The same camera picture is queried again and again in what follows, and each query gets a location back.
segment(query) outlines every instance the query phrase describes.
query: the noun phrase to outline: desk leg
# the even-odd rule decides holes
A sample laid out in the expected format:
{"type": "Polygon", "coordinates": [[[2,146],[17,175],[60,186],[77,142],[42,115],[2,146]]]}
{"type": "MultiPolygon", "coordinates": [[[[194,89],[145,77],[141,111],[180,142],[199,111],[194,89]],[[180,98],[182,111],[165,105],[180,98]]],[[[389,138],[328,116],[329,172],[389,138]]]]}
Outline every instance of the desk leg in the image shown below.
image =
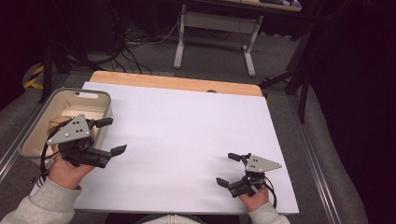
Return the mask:
{"type": "Polygon", "coordinates": [[[250,77],[256,76],[256,72],[254,71],[253,61],[251,61],[250,52],[251,49],[253,48],[254,41],[256,40],[257,34],[259,33],[261,26],[262,26],[262,16],[259,16],[259,18],[257,18],[257,23],[254,26],[253,33],[250,36],[250,42],[248,43],[248,46],[242,47],[245,55],[245,62],[247,63],[247,72],[250,77]]]}
{"type": "Polygon", "coordinates": [[[174,62],[174,68],[180,69],[181,67],[181,60],[183,59],[183,50],[184,50],[184,26],[186,20],[186,5],[183,5],[181,8],[181,15],[180,15],[180,34],[178,34],[178,44],[174,62]]]}

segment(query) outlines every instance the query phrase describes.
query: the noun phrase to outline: gray bin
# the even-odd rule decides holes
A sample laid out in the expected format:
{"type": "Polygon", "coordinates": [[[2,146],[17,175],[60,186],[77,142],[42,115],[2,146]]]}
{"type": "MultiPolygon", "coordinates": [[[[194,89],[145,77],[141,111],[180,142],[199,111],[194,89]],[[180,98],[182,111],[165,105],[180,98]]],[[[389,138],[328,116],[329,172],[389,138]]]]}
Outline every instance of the gray bin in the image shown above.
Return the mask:
{"type": "MultiPolygon", "coordinates": [[[[84,114],[87,119],[111,118],[111,98],[105,91],[81,89],[59,89],[55,91],[41,109],[38,117],[22,138],[18,151],[23,157],[40,164],[40,156],[47,142],[49,121],[58,116],[77,116],[84,114]]],[[[93,147],[101,149],[106,127],[96,129],[93,147]]]]}

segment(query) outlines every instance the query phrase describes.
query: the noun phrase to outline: human hand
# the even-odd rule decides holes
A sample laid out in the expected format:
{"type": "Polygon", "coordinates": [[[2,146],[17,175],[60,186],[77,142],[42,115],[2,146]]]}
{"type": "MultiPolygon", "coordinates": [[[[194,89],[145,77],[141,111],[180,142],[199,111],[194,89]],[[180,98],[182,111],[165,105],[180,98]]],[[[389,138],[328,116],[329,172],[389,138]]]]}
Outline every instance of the human hand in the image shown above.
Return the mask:
{"type": "MultiPolygon", "coordinates": [[[[58,150],[58,145],[56,145],[54,153],[58,150]]],[[[69,161],[65,161],[60,154],[53,159],[54,163],[49,168],[49,179],[66,189],[76,189],[82,178],[94,168],[90,165],[76,167],[69,161]]]]}
{"type": "Polygon", "coordinates": [[[249,212],[253,212],[270,201],[268,197],[268,188],[265,186],[259,189],[259,192],[253,196],[249,197],[247,194],[243,194],[239,196],[239,199],[245,204],[249,212]]]}

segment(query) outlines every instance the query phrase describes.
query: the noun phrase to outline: gray sleeve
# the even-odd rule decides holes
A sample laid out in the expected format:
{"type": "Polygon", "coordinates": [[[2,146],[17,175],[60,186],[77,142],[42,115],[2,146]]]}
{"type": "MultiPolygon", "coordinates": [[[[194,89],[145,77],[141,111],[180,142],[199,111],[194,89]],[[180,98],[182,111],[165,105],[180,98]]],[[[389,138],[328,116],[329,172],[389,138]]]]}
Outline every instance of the gray sleeve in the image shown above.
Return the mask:
{"type": "Polygon", "coordinates": [[[69,223],[80,193],[81,189],[65,189],[47,178],[34,195],[25,197],[0,223],[69,223]]]}
{"type": "Polygon", "coordinates": [[[280,216],[270,203],[266,203],[248,214],[254,224],[290,224],[288,219],[285,216],[280,216]]]}

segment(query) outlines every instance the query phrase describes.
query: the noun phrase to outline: wooden board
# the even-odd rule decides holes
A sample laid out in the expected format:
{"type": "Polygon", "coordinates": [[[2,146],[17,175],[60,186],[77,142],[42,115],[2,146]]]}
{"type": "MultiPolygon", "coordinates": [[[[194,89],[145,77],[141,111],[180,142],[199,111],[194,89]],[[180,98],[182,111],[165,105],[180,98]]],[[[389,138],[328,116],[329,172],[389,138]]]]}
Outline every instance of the wooden board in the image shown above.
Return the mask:
{"type": "Polygon", "coordinates": [[[198,80],[181,77],[157,77],[129,73],[97,71],[93,73],[90,82],[184,91],[213,90],[218,93],[262,96],[261,89],[256,85],[198,80]]]}

